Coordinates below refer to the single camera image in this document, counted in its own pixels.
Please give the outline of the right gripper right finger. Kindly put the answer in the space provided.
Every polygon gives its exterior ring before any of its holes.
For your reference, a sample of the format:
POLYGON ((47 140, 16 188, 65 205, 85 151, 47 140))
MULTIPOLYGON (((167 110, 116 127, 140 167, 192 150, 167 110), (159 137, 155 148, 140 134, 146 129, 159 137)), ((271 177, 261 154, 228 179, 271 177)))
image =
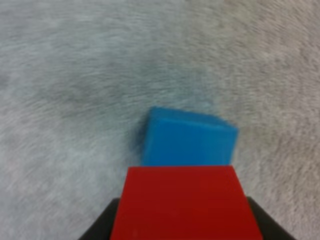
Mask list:
POLYGON ((281 225, 279 225, 258 203, 247 196, 250 209, 257 222, 263 240, 296 240, 281 225))

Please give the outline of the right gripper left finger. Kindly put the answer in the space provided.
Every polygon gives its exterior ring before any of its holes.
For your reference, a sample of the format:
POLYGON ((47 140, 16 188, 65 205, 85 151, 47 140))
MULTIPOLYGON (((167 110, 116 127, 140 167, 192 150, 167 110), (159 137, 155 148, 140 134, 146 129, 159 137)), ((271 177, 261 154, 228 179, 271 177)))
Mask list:
POLYGON ((120 199, 114 198, 79 240, 109 240, 120 199))

